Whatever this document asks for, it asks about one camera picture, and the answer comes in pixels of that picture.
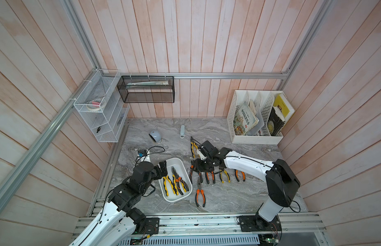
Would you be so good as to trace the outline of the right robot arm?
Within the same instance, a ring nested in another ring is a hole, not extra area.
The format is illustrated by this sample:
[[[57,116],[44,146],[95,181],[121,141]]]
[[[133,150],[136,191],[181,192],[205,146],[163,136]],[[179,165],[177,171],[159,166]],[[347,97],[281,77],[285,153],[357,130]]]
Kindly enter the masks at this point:
[[[212,172],[216,167],[220,174],[227,169],[255,176],[264,181],[268,199],[261,205],[254,222],[259,226],[269,225],[283,208],[289,208],[301,183],[291,167],[282,159],[263,161],[245,156],[230,148],[217,149],[209,141],[196,143],[199,158],[194,160],[194,172]]]

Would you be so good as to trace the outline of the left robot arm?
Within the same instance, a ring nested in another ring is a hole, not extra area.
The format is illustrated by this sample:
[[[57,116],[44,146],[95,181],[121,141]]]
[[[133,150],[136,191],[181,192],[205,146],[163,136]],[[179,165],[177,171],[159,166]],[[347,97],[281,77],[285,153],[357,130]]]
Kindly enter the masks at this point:
[[[146,216],[135,204],[140,202],[152,181],[166,177],[167,162],[158,165],[144,161],[136,165],[132,176],[116,186],[103,208],[72,246],[116,246],[137,229],[144,229]]]

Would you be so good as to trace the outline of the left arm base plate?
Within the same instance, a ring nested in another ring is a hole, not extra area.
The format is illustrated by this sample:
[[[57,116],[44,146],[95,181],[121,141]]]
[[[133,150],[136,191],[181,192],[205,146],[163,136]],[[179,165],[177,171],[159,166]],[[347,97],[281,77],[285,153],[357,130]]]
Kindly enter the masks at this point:
[[[136,225],[134,235],[154,235],[159,233],[160,218],[152,217],[142,220]]]

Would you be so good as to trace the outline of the white plastic storage box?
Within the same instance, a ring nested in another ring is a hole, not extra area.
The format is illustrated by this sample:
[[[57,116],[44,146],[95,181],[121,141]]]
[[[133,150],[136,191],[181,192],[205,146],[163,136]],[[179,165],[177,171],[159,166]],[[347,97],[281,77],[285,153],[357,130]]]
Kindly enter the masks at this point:
[[[181,159],[171,158],[165,161],[168,174],[159,180],[163,198],[175,203],[187,198],[193,191],[187,171]]]

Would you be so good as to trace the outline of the yellow black combination pliers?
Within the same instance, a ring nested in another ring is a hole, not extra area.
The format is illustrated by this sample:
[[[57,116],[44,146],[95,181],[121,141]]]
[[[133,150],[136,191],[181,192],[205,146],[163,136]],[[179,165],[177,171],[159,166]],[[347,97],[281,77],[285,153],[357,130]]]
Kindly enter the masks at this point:
[[[191,141],[191,153],[192,153],[192,156],[193,156],[193,158],[199,158],[200,157],[200,155],[198,154],[198,147],[199,147],[199,142],[198,141],[196,141],[192,136],[190,137],[191,139],[190,139],[190,141]]]

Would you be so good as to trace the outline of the orange black small pliers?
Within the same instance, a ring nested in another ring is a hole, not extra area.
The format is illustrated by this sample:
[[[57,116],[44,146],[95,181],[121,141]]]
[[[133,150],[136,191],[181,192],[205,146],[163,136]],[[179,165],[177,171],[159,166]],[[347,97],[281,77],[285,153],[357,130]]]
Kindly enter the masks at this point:
[[[178,175],[174,167],[172,167],[172,174],[177,195],[183,195],[184,193],[187,193],[189,191],[189,187],[187,183],[182,179],[182,177]]]

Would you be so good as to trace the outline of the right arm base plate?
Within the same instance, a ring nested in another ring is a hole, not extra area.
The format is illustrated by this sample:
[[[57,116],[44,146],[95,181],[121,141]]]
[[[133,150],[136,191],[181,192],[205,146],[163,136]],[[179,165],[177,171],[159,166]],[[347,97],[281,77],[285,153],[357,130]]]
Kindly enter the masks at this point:
[[[238,224],[242,232],[281,232],[282,223],[276,215],[271,222],[265,221],[259,215],[238,216]]]

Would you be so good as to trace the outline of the orange long nose pliers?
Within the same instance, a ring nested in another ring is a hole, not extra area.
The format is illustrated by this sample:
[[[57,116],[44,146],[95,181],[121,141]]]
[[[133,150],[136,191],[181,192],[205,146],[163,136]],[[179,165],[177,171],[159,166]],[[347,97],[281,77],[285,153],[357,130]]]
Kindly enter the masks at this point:
[[[206,205],[206,198],[205,198],[205,194],[204,194],[204,191],[201,187],[201,178],[199,177],[198,178],[198,181],[197,181],[197,190],[196,190],[196,195],[195,195],[195,203],[196,203],[196,206],[199,207],[200,204],[199,204],[199,196],[201,195],[202,197],[202,206],[205,207]]]

